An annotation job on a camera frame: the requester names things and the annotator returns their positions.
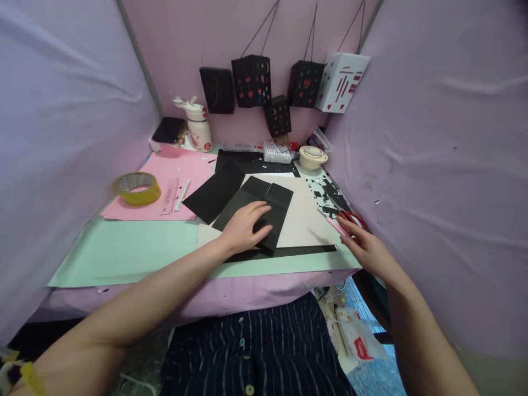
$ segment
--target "scissors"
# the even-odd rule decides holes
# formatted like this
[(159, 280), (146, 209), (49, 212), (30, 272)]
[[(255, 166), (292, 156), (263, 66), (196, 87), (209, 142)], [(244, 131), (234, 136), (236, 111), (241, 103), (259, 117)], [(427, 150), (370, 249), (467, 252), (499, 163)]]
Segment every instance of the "scissors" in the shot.
[(352, 213), (350, 211), (346, 211), (345, 209), (343, 209), (330, 194), (328, 194), (328, 197), (330, 198), (332, 203), (335, 205), (337, 210), (339, 210), (339, 213), (337, 214), (337, 217), (340, 217), (343, 220), (346, 220), (346, 221), (349, 221), (349, 222), (356, 223), (357, 225), (359, 225), (359, 227), (361, 227), (364, 230), (367, 229), (367, 224), (365, 223), (365, 221), (361, 217), (359, 217), (355, 213)]

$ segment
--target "pink tablecloth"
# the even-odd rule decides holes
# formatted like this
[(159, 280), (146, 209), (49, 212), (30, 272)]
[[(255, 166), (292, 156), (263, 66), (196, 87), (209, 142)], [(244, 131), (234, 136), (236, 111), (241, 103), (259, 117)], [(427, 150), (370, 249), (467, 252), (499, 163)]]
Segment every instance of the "pink tablecloth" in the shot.
[[(342, 282), (357, 270), (300, 272), (239, 278), (209, 279), (170, 318), (180, 326), (204, 317), (269, 308), (290, 303), (314, 287)], [(76, 289), (53, 289), (31, 322), (88, 316), (131, 284)]]

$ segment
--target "forearm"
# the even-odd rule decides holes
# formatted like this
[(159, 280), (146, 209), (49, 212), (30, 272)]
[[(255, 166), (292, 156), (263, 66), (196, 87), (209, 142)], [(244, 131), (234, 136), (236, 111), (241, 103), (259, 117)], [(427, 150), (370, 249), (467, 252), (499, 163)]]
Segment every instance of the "forearm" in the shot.
[(73, 332), (127, 347), (155, 329), (230, 253), (214, 240), (122, 292), (82, 321)]
[(405, 276), (387, 290), (396, 357), (407, 393), (478, 395), (415, 284)]

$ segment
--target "hand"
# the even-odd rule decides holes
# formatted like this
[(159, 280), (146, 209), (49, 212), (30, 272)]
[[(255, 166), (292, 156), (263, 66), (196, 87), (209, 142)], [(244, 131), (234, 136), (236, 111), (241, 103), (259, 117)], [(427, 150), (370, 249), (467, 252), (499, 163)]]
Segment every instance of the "hand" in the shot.
[(228, 248), (229, 254), (242, 253), (253, 248), (270, 233), (272, 225), (266, 225), (253, 233), (253, 226), (260, 217), (271, 210), (271, 206), (264, 201), (252, 202), (236, 211), (229, 223), (218, 237)]
[(355, 236), (341, 236), (341, 242), (350, 249), (364, 269), (380, 278), (386, 285), (395, 286), (409, 279), (378, 237), (341, 217), (338, 217), (337, 221), (349, 235)]

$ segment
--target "light green paper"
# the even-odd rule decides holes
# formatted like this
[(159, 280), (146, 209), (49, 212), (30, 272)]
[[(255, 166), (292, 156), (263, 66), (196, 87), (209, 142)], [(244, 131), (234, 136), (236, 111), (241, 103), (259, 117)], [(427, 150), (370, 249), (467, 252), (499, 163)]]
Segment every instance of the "light green paper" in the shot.
[[(194, 251), (198, 223), (198, 220), (111, 221), (96, 215), (48, 286), (79, 288), (139, 282)], [(337, 232), (335, 243), (337, 252), (222, 264), (210, 278), (361, 268), (350, 251), (339, 243)]]

